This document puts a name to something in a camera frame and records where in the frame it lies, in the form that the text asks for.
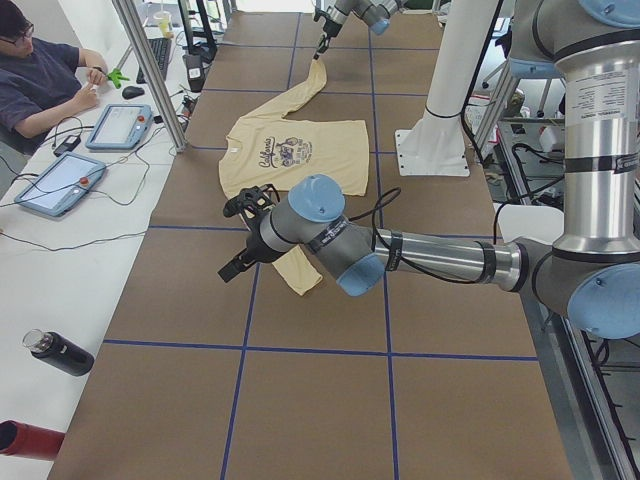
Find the person's left hand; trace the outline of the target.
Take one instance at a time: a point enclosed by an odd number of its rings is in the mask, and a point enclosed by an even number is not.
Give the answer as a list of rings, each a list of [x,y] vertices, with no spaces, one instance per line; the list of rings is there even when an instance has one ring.
[[[74,95],[72,103],[78,111],[95,108],[99,104],[97,87],[93,84],[85,85]]]

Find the person's right hand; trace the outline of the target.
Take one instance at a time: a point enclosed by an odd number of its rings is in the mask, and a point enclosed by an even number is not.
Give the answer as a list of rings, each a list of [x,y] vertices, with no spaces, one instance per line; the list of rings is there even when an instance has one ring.
[[[91,85],[100,86],[107,81],[107,76],[104,73],[103,69],[99,66],[88,67],[87,71],[87,81]]]

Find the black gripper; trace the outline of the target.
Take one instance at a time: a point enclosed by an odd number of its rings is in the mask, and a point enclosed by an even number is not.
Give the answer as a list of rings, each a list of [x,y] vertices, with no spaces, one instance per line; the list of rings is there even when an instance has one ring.
[[[320,10],[319,16],[325,20],[323,32],[326,37],[324,35],[320,37],[315,53],[313,55],[314,60],[320,59],[320,57],[328,50],[330,45],[329,38],[337,37],[342,29],[342,26],[345,23],[345,14],[340,10]]]
[[[245,224],[250,230],[246,248],[218,270],[218,275],[224,283],[231,282],[245,272],[245,265],[272,263],[285,254],[285,242],[270,219],[249,219]]]

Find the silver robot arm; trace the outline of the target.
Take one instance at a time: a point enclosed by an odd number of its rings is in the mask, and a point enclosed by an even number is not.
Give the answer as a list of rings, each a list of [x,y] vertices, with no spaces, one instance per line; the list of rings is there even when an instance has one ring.
[[[463,144],[463,107],[489,45],[496,1],[458,1],[423,116],[383,170],[401,196],[381,219],[356,219],[338,176],[313,168],[288,185],[242,178],[226,188],[224,213],[249,231],[222,269],[230,280],[275,263],[304,290],[320,274],[348,295],[385,273],[495,284],[532,293],[583,331],[608,339],[639,331],[639,240],[634,187],[639,166],[639,5],[635,1],[519,1],[508,63],[560,76],[564,113],[563,229],[551,241],[530,224],[502,245],[483,173]]]
[[[353,14],[376,35],[382,35],[390,25],[391,17],[404,8],[403,0],[335,0],[314,1],[313,21],[324,20],[322,34],[313,59],[318,60],[336,38],[345,25],[350,14]]]

